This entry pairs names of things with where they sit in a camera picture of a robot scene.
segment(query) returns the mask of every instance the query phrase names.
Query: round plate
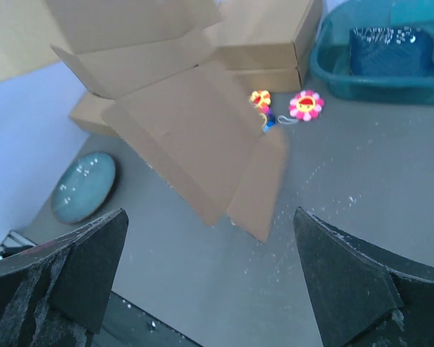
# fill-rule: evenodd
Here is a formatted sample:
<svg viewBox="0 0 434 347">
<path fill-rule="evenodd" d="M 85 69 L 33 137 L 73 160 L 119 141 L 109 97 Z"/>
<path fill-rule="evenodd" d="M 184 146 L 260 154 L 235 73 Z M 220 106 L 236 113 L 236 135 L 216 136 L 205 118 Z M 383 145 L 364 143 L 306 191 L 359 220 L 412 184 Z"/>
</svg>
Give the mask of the round plate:
<svg viewBox="0 0 434 347">
<path fill-rule="evenodd" d="M 110 155 L 95 152 L 78 158 L 56 185 L 51 211 L 66 224 L 86 219 L 103 204 L 115 177 L 116 164 Z"/>
</svg>

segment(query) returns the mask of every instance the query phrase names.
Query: red and yellow flower toy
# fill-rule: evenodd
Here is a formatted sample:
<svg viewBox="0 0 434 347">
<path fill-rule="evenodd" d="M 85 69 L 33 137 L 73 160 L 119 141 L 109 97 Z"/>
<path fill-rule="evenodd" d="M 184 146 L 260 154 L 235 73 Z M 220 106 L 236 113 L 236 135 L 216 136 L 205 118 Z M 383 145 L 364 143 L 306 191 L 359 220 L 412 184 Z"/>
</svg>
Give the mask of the red and yellow flower toy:
<svg viewBox="0 0 434 347">
<path fill-rule="evenodd" d="M 325 101 L 318 93 L 303 90 L 289 102 L 289 114 L 301 121 L 310 121 L 317 118 L 325 105 Z"/>
<path fill-rule="evenodd" d="M 249 97 L 251 104 L 261 113 L 268 113 L 271 104 L 271 96 L 267 90 L 255 90 Z"/>
</svg>

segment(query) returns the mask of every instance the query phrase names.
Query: gray table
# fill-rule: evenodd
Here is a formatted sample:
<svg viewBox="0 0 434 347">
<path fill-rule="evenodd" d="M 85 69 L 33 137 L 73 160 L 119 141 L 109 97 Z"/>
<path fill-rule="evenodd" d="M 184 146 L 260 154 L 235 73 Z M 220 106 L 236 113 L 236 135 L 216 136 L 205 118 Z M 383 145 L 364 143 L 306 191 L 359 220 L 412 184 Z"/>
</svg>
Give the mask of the gray table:
<svg viewBox="0 0 434 347">
<path fill-rule="evenodd" d="M 345 102 L 309 87 L 325 110 L 286 128 L 289 165 L 266 244 L 228 218 L 205 226 L 122 140 L 90 137 L 81 155 L 105 150 L 122 166 L 97 213 L 123 207 L 130 217 L 116 293 L 205 347 L 321 346 L 294 239 L 297 206 L 434 266 L 434 107 Z M 290 96 L 273 97 L 277 114 Z M 41 243 L 72 229 L 47 202 L 24 234 Z"/>
</svg>

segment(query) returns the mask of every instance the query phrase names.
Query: cardboard box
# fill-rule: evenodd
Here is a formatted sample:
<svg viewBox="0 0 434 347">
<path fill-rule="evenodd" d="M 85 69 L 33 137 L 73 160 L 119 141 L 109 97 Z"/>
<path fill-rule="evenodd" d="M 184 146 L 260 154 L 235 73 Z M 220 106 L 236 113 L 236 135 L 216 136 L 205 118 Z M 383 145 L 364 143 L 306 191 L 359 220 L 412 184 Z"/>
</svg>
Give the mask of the cardboard box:
<svg viewBox="0 0 434 347">
<path fill-rule="evenodd" d="M 48 6 L 61 29 L 71 33 L 71 24 L 78 23 L 79 7 L 84 5 L 78 0 L 66 0 L 64 4 L 55 1 L 48 0 Z M 132 0 L 122 0 L 116 6 L 122 7 L 124 1 Z M 111 12 L 104 13 L 95 2 L 94 13 L 106 18 L 107 27 L 112 27 Z M 135 3 L 141 7 L 144 1 Z M 168 20 L 158 21 L 158 25 Z M 171 20 L 183 19 L 178 16 Z M 83 40 L 98 36 L 90 26 L 81 30 Z M 83 47 L 83 40 L 79 39 L 73 38 L 77 43 L 72 46 L 73 51 L 76 46 Z M 118 39 L 126 42 L 127 38 Z M 92 126 L 99 121 L 97 114 L 101 112 L 106 124 L 172 185 L 206 223 L 214 224 L 226 213 L 254 237 L 265 241 L 284 174 L 287 143 L 282 129 L 274 127 L 263 134 L 257 111 L 225 68 L 216 61 L 198 65 L 210 53 L 199 28 L 154 44 L 114 44 L 114 40 L 100 40 L 99 47 L 105 49 L 95 50 L 94 54 L 71 54 L 55 48 L 87 89 L 96 94 L 86 95 L 77 107 L 79 116 L 73 114 L 72 118 Z"/>
<path fill-rule="evenodd" d="M 226 17 L 205 33 L 227 69 L 292 69 L 308 49 L 322 0 L 231 0 Z"/>
<path fill-rule="evenodd" d="M 84 0 L 77 13 L 71 4 L 0 0 L 0 81 L 58 61 L 51 44 L 93 53 L 180 38 L 220 20 L 213 0 Z"/>
<path fill-rule="evenodd" d="M 253 90 L 270 90 L 273 93 L 302 90 L 309 71 L 310 51 L 297 67 L 265 70 L 229 70 L 233 78 L 250 94 Z"/>
</svg>

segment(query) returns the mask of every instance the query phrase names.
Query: plastic tub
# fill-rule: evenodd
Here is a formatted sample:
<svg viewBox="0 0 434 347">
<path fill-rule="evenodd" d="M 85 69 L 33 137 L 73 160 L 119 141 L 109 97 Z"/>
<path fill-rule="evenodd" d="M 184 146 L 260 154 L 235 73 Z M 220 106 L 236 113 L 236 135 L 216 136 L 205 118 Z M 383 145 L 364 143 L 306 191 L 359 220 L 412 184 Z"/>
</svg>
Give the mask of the plastic tub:
<svg viewBox="0 0 434 347">
<path fill-rule="evenodd" d="M 418 17 L 431 11 L 425 0 L 403 0 L 418 8 Z M 350 100 L 434 105 L 434 77 L 361 77 L 349 71 L 349 30 L 355 27 L 394 26 L 408 17 L 408 26 L 421 27 L 434 37 L 434 20 L 415 22 L 415 13 L 395 13 L 399 1 L 350 0 L 336 7 L 323 21 L 310 55 L 310 71 L 328 84 L 331 93 Z"/>
</svg>

